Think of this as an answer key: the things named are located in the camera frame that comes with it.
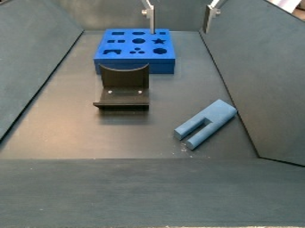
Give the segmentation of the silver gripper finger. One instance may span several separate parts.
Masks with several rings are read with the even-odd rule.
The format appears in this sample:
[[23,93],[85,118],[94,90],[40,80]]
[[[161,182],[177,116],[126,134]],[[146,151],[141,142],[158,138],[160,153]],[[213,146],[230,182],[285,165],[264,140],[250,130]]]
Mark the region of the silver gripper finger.
[[150,33],[155,33],[155,7],[150,3],[149,0],[141,0],[142,4],[145,5],[145,10],[142,11],[142,15],[149,19],[149,26],[150,26]]
[[202,29],[204,29],[205,33],[209,33],[212,22],[213,22],[213,18],[220,13],[220,9],[218,9],[220,2],[221,2],[221,0],[213,0],[206,5],[205,20],[204,20],[204,26],[202,26]]

